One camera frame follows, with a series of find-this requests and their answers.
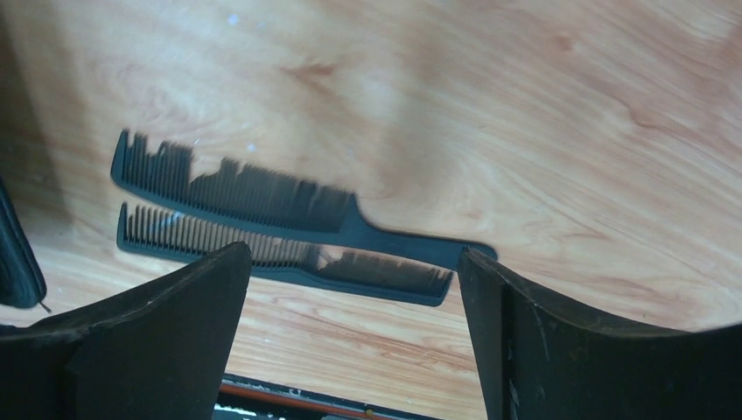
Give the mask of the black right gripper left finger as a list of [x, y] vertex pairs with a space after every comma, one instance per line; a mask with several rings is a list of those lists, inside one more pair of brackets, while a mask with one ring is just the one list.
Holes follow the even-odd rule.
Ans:
[[238, 241], [99, 302], [4, 328], [2, 418], [211, 418], [250, 272]]

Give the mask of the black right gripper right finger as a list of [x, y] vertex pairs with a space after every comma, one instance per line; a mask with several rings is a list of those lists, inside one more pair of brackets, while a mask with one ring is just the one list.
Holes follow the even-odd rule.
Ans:
[[488, 418], [740, 418], [740, 325], [685, 332], [623, 318], [475, 249], [457, 272]]

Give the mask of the black straight comb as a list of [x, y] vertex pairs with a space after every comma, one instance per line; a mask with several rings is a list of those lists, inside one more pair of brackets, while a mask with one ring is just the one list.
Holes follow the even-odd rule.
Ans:
[[453, 273], [389, 255], [344, 251], [290, 241], [202, 220], [154, 206], [123, 203], [116, 229], [119, 249], [178, 263], [193, 263], [233, 242], [251, 251], [253, 275], [287, 284], [415, 305], [439, 306]]

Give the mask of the black zippered tool case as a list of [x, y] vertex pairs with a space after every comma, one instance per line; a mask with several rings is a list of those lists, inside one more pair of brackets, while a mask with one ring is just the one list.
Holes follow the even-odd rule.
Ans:
[[43, 304], [46, 293], [44, 276], [1, 182], [1, 304], [31, 309]]

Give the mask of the black handled comb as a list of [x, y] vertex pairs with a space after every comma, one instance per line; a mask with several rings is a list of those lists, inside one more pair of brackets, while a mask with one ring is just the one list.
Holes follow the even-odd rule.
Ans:
[[123, 129], [110, 175], [123, 190], [171, 210], [292, 241], [314, 242], [397, 256], [453, 270], [459, 255], [476, 249], [497, 258], [482, 242], [412, 234], [378, 227], [361, 212], [354, 192], [334, 185], [224, 158], [217, 171], [193, 173], [193, 148]]

